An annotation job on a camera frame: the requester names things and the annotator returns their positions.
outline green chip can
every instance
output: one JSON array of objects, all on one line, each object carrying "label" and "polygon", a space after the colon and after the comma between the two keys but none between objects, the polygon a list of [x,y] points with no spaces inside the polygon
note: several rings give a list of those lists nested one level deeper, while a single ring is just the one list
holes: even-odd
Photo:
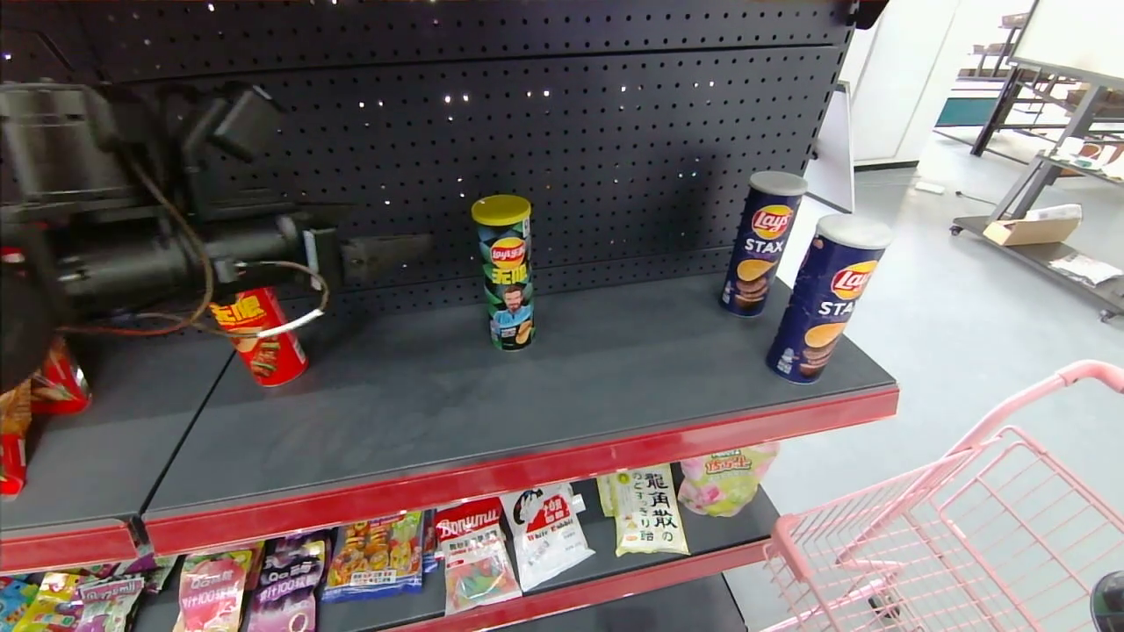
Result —
[{"label": "green chip can", "polygon": [[489,196],[472,205],[472,219],[483,259],[492,344],[504,351],[518,351],[535,337],[531,202],[518,196]]}]

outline gray shelf surface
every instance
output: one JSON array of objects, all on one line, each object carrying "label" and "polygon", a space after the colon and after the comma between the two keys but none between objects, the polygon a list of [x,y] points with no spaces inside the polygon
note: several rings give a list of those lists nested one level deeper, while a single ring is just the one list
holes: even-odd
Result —
[{"label": "gray shelf surface", "polygon": [[689,426],[707,416],[887,387],[847,340],[815,385],[773,374],[764,354],[788,299],[764,315],[718,306],[715,274],[536,299],[537,340],[502,353],[483,306],[328,320],[303,338],[311,365],[262,389],[227,371],[200,413],[146,518],[597,440]]},{"label": "gray shelf surface", "polygon": [[1124,180],[1117,180],[1115,178],[1109,178],[1108,174],[1105,173],[1105,172],[1103,172],[1103,171],[1097,171],[1095,169],[1089,169],[1087,166],[1081,166],[1081,165],[1078,165],[1078,164],[1073,164],[1072,162],[1069,162],[1069,161],[1066,161],[1066,160],[1062,160],[1062,159],[1059,159],[1059,157],[1055,157],[1055,156],[1043,155],[1042,160],[1049,162],[1050,164],[1057,164],[1058,166],[1061,166],[1061,168],[1068,169],[1070,171],[1080,173],[1081,175],[1087,175],[1089,178],[1096,178],[1097,180],[1102,180],[1102,181],[1108,182],[1109,184],[1116,184],[1117,187],[1124,187]]},{"label": "gray shelf surface", "polygon": [[[677,468],[677,489],[679,480],[680,477]],[[584,581],[592,581],[614,575],[622,575],[650,568],[663,562],[683,559],[682,556],[668,553],[627,554],[619,558],[616,557],[614,553],[616,547],[616,527],[611,518],[606,518],[601,515],[596,482],[592,480],[582,480],[574,482],[573,488],[575,493],[582,495],[586,502],[587,509],[579,514],[579,520],[581,521],[582,530],[586,533],[586,540],[589,543],[589,547],[593,549],[597,554],[582,561],[580,565],[563,572],[562,575],[542,584],[529,594],[540,594],[556,588],[564,588]],[[679,507],[679,513],[682,517],[683,532],[687,535],[687,543],[692,554],[709,553],[764,540],[769,536],[770,530],[778,517],[776,507],[773,507],[772,502],[769,499],[763,489],[756,497],[754,497],[752,503],[742,509],[738,515],[731,518],[700,516],[685,509],[682,505]],[[508,554],[511,557],[513,563],[515,563],[515,553],[511,550],[510,541],[508,542]],[[422,593],[404,594],[381,599],[345,602],[342,604],[321,603],[318,606],[319,622],[317,624],[317,629],[324,630],[325,632],[391,630],[399,625],[443,616],[445,611],[445,585],[442,578],[442,572],[443,568],[438,568],[433,574],[426,576]],[[158,596],[148,599],[148,602],[142,606],[137,616],[135,628],[136,632],[164,632],[172,629],[179,612],[176,603],[176,593],[179,589],[178,577],[179,576],[176,575],[172,578],[167,589]],[[659,593],[660,592],[654,592],[649,595],[658,595]],[[589,617],[593,617],[592,621],[598,621],[597,617],[601,616],[597,614],[599,608],[613,607],[614,605],[626,603],[628,602],[617,601],[602,606],[587,608],[591,612],[588,612],[586,615],[575,614],[575,621],[584,622],[589,621]],[[736,615],[736,606],[733,606],[733,612]],[[569,615],[556,615],[538,622],[525,623],[522,625],[527,628],[514,626],[511,630],[562,630],[562,628],[553,626],[550,622],[554,620],[556,620],[555,622],[566,621],[565,616]],[[745,628],[741,622],[740,616],[737,616],[737,623],[741,625],[741,631],[744,631]],[[243,629],[245,630],[245,621],[243,621]],[[577,630],[597,630],[597,628],[578,628]],[[667,628],[667,630],[708,629],[696,625]]]},{"label": "gray shelf surface", "polygon": [[505,628],[508,632],[745,632],[720,575]]},{"label": "gray shelf surface", "polygon": [[[958,217],[952,220],[953,225],[960,226],[966,231],[975,233],[976,235],[984,236],[984,231],[988,226],[988,217],[984,215],[969,216],[969,217]],[[1053,268],[1050,268],[1050,262],[1061,259],[1063,256],[1069,256],[1078,252],[1076,249],[1068,246],[1066,244],[1032,244],[1026,246],[1000,246],[984,237],[985,243],[995,246],[996,249],[1006,252],[1015,258],[1017,258],[1023,263],[1039,270],[1044,274],[1049,274],[1051,278],[1062,282],[1063,285],[1084,291],[1086,295],[1097,299],[1109,313],[1113,314],[1124,314],[1124,277],[1117,277],[1115,279],[1109,279],[1097,287],[1089,287],[1085,283],[1071,279],[1061,272],[1058,272]]]},{"label": "gray shelf surface", "polygon": [[219,338],[102,338],[74,351],[93,400],[33,426],[27,487],[0,505],[4,536],[139,515],[233,354]]}]

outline white snack bag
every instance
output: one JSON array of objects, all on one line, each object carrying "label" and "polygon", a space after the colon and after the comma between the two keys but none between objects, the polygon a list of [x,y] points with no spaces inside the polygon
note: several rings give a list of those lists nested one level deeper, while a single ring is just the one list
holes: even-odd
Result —
[{"label": "white snack bag", "polygon": [[617,557],[625,553],[690,554],[671,480],[662,464],[614,475]]},{"label": "white snack bag", "polygon": [[578,523],[569,484],[500,497],[515,541],[519,586],[526,593],[593,554]]}]

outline snack bag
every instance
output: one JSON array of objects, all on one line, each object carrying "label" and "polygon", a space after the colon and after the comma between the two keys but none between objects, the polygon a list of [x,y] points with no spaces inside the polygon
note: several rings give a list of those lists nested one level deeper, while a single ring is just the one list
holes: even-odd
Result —
[{"label": "snack bag", "polygon": [[524,593],[593,554],[578,523],[569,484],[506,494],[500,502],[515,540]]},{"label": "snack bag", "polygon": [[0,395],[0,495],[15,496],[27,484],[24,439],[31,425],[31,382]]},{"label": "snack bag", "polygon": [[175,560],[175,556],[157,558],[153,553],[147,553],[132,562],[121,562],[117,567],[116,575],[143,575],[145,578],[144,592],[156,595],[164,589],[164,584],[167,583],[167,576],[172,574]]},{"label": "snack bag", "polygon": [[756,495],[778,451],[780,443],[770,442],[680,461],[679,502],[696,514],[737,515]]},{"label": "snack bag", "polygon": [[0,577],[0,632],[11,632],[38,592],[39,587],[34,584]]},{"label": "snack bag", "polygon": [[90,386],[61,336],[55,337],[31,382],[35,415],[73,415],[90,405]]},{"label": "snack bag", "polygon": [[605,517],[613,517],[613,477],[615,475],[605,475],[597,477],[597,496],[601,499],[601,514]]},{"label": "snack bag", "polygon": [[174,632],[238,632],[253,551],[188,556],[180,571]]},{"label": "snack bag", "polygon": [[327,532],[275,541],[250,603],[247,632],[315,632],[316,587],[327,557]]},{"label": "snack bag", "polygon": [[76,632],[125,632],[137,597],[144,590],[144,577],[133,575],[82,584],[82,617]]},{"label": "snack bag", "polygon": [[425,530],[422,548],[422,572],[429,575],[437,570],[441,561],[437,556],[437,527],[434,526],[436,513],[428,509],[425,513]]},{"label": "snack bag", "polygon": [[15,632],[71,632],[78,626],[82,604],[78,601],[81,577],[65,572],[43,576],[39,592],[16,624]]},{"label": "snack bag", "polygon": [[341,526],[324,601],[346,602],[420,589],[423,530],[420,512]]},{"label": "snack bag", "polygon": [[83,578],[93,577],[94,579],[106,579],[107,577],[112,577],[114,575],[125,575],[124,572],[123,574],[115,572],[117,570],[117,566],[118,565],[116,562],[108,565],[93,565],[93,566],[84,566],[81,568],[72,568],[70,570],[63,570],[60,572],[65,572],[67,575],[78,575]]},{"label": "snack bag", "polygon": [[499,527],[502,507],[486,498],[437,511],[437,541],[445,557],[445,614],[522,595]]},{"label": "snack bag", "polygon": [[265,554],[265,541],[254,542],[245,547],[239,547],[253,553],[250,560],[250,572],[246,575],[246,590],[257,588],[257,579],[262,575],[262,557]]},{"label": "snack bag", "polygon": [[625,553],[689,554],[679,505],[671,499],[671,466],[614,475],[617,557]]}]

